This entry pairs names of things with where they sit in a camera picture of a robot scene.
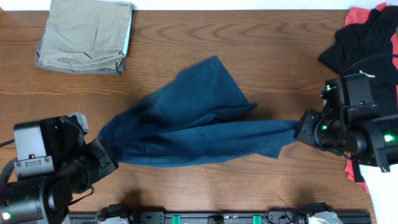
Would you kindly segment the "navy blue shorts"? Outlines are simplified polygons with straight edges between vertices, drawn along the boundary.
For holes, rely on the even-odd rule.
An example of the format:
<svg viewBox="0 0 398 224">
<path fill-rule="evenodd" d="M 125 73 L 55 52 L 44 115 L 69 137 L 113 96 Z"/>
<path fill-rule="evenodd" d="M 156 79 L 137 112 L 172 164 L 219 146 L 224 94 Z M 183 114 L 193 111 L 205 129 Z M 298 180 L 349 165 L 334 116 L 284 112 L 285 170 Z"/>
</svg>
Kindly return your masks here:
<svg viewBox="0 0 398 224">
<path fill-rule="evenodd" d="M 116 115 L 99 132 L 118 162 L 183 167 L 260 154 L 278 158 L 296 121 L 243 121 L 256 108 L 218 57 L 182 70 L 168 85 Z"/>
</svg>

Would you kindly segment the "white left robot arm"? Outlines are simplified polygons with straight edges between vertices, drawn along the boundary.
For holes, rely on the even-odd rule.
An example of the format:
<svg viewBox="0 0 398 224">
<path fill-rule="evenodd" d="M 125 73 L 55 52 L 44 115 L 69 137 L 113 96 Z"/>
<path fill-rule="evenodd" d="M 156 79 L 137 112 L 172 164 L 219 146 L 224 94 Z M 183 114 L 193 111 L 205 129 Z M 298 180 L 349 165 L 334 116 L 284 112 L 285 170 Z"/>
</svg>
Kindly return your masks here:
<svg viewBox="0 0 398 224">
<path fill-rule="evenodd" d="M 99 139 L 85 142 L 86 116 L 73 113 L 14 125 L 17 157 L 1 172 L 1 223 L 63 223 L 73 195 L 118 168 Z"/>
</svg>

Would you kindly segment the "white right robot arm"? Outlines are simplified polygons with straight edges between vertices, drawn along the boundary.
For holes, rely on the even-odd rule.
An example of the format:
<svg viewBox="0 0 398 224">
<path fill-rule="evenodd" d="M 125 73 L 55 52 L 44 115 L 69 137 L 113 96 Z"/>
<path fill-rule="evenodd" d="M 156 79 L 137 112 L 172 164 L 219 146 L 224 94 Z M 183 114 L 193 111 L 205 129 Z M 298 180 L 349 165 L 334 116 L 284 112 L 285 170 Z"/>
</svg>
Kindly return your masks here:
<svg viewBox="0 0 398 224">
<path fill-rule="evenodd" d="M 307 110 L 294 138 L 358 165 L 378 223 L 397 223 L 397 115 Z"/>
</svg>

